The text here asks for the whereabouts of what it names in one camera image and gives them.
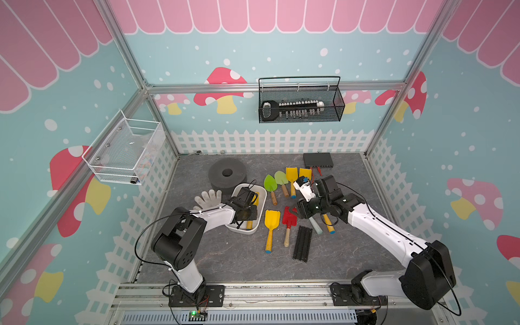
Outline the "red trowel wooden handle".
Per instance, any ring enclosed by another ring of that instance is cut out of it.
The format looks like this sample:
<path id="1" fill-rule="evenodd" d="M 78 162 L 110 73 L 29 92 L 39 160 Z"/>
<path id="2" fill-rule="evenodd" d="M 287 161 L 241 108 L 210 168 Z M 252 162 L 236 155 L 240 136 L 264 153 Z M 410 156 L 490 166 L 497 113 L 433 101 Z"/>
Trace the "red trowel wooden handle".
<path id="1" fill-rule="evenodd" d="M 284 208 L 282 223 L 287 227 L 284 237 L 284 246 L 289 247 L 291 228 L 296 226 L 298 217 L 291 211 L 290 207 Z"/>

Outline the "yellow plastic shovel blue cap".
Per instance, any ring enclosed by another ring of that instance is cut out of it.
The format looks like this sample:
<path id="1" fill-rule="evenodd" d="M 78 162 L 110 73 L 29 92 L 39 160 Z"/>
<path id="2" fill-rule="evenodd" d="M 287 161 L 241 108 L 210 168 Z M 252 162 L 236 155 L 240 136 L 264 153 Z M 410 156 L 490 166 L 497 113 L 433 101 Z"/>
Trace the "yellow plastic shovel blue cap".
<path id="1" fill-rule="evenodd" d="M 287 167 L 286 176 L 287 176 L 287 180 L 289 181 L 290 187 L 291 187 L 291 198 L 296 199 L 297 193 L 296 193 L 294 183 L 297 181 L 297 178 L 298 178 L 298 168 Z"/>

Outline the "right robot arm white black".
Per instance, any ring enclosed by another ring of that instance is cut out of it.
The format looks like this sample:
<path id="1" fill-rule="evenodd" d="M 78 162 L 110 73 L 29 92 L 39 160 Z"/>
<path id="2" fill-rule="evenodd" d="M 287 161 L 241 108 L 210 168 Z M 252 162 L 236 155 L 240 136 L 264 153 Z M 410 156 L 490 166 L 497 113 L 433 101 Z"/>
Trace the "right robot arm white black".
<path id="1" fill-rule="evenodd" d="M 331 175 L 315 182 L 299 177 L 292 186 L 303 196 L 296 204 L 298 217 L 332 215 L 368 235 L 402 265 L 401 270 L 390 272 L 366 269 L 353 278 L 349 288 L 356 303 L 366 297 L 396 296 L 430 310 L 453 293 L 456 277 L 452 260 L 440 241 L 427 242 L 401 229 L 376 212 L 357 191 L 344 194 L 344 185 Z"/>

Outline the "light blue plastic shovel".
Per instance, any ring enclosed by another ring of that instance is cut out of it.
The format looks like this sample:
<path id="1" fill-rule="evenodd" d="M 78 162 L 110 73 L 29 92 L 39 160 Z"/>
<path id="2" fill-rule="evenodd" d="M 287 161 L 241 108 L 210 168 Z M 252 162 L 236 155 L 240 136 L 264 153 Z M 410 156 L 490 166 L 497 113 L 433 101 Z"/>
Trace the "light blue plastic shovel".
<path id="1" fill-rule="evenodd" d="M 318 222 L 313 217 L 310 217 L 309 221 L 318 235 L 323 233 L 322 228 L 318 225 Z"/>

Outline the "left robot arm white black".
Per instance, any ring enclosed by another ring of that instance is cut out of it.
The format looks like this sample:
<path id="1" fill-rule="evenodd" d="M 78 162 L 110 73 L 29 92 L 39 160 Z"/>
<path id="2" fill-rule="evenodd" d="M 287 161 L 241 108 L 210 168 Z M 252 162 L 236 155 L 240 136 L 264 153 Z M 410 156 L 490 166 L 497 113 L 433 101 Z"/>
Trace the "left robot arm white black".
<path id="1" fill-rule="evenodd" d="M 220 226 L 237 225 L 257 219 L 257 192 L 249 186 L 236 196 L 222 200 L 221 192 L 210 190 L 196 198 L 192 210 L 176 208 L 151 242 L 150 248 L 174 273 L 185 293 L 195 294 L 203 288 L 204 278 L 194 257 L 204 233 Z"/>

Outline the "bright green trowel wooden handle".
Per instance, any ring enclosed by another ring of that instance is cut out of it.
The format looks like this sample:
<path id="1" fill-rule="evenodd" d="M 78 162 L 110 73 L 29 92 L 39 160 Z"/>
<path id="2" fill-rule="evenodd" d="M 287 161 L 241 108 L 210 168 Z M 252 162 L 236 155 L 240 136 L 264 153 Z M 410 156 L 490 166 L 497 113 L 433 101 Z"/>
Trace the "bright green trowel wooden handle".
<path id="1" fill-rule="evenodd" d="M 264 180 L 264 188 L 267 192 L 269 192 L 272 200 L 272 204 L 276 206 L 278 204 L 278 201 L 276 199 L 276 189 L 278 188 L 278 185 L 276 183 L 276 180 L 272 175 L 266 175 Z"/>

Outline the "green plastic shovel yellow handle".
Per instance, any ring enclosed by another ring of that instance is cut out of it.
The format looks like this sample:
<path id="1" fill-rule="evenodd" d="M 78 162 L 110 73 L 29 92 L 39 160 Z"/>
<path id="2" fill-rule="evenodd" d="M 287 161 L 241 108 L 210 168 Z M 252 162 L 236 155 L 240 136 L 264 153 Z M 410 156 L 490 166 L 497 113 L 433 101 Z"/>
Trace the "green plastic shovel yellow handle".
<path id="1" fill-rule="evenodd" d="M 327 214 L 323 214 L 322 215 L 322 220 L 323 220 L 324 224 L 326 225 L 327 230 L 329 231 L 329 233 L 330 234 L 334 234 L 336 231 L 335 231 L 335 228 L 333 226 L 333 222 L 331 222 L 329 216 Z"/>

